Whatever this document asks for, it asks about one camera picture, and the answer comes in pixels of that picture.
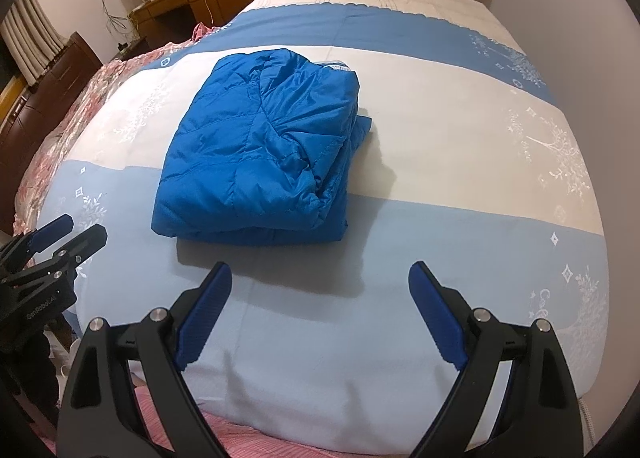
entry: folded blue jacket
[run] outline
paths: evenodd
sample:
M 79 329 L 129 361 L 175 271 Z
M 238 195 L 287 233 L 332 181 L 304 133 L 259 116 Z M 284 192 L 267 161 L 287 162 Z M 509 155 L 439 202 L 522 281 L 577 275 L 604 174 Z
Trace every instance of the folded blue jacket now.
M 167 151 L 151 228 L 236 245 L 337 241 L 371 126 L 358 78 L 284 48 L 216 63 Z

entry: white curtain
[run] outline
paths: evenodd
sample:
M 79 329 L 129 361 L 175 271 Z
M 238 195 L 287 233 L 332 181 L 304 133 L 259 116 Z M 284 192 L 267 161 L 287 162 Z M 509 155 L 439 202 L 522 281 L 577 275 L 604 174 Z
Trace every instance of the white curtain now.
M 65 46 L 38 0 L 15 0 L 0 32 L 29 86 Z

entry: blue and white bed sheet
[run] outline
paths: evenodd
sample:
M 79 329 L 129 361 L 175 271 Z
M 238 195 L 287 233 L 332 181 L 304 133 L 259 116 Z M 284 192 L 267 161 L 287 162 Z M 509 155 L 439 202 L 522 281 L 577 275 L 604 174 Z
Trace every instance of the blue and white bed sheet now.
M 157 236 L 164 155 L 193 96 L 223 56 L 278 47 L 358 74 L 359 113 L 374 128 L 351 167 L 345 238 L 229 247 Z M 107 101 L 39 224 L 60 213 L 109 234 L 79 268 L 81 326 L 137 321 L 216 261 L 231 265 L 232 296 L 184 376 L 206 411 L 280 438 L 370 454 L 420 440 L 456 371 L 408 293 L 416 260 L 502 321 L 548 318 L 578 394 L 598 372 L 608 272 L 584 161 L 540 75 L 471 0 L 256 0 Z M 475 441 L 489 435 L 507 375 Z

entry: pink checkered fabric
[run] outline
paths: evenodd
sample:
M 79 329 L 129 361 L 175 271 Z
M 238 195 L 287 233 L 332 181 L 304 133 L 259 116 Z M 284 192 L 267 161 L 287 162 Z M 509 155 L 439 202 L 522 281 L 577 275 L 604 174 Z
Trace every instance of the pink checkered fabric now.
M 136 397 L 153 442 L 167 449 L 172 449 L 148 388 L 136 388 Z M 367 458 L 364 455 L 325 451 L 299 443 L 278 440 L 264 435 L 252 427 L 232 424 L 224 418 L 208 413 L 204 413 L 204 418 L 231 458 Z M 47 440 L 44 442 L 55 453 L 55 444 Z

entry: bed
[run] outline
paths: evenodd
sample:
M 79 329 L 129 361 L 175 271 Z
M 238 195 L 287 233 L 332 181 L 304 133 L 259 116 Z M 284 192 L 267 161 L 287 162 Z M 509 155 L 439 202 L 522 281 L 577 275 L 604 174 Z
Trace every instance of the bed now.
M 12 232 L 15 194 L 31 158 L 100 65 L 94 51 L 75 32 L 37 89 L 25 92 L 24 98 L 0 121 L 0 230 Z
M 341 242 L 229 247 L 150 229 L 164 155 L 216 61 L 286 47 L 339 60 L 373 120 Z M 608 270 L 588 172 L 562 112 L 506 29 L 471 0 L 255 0 L 127 79 L 57 169 L 38 225 L 107 228 L 79 267 L 78 329 L 139 320 L 230 264 L 234 289 L 184 377 L 200 407 L 339 452 L 408 453 L 456 377 L 408 293 L 424 260 L 502 321 L 549 319 L 579 395 L 598 372 Z M 508 376 L 500 369 L 474 442 Z

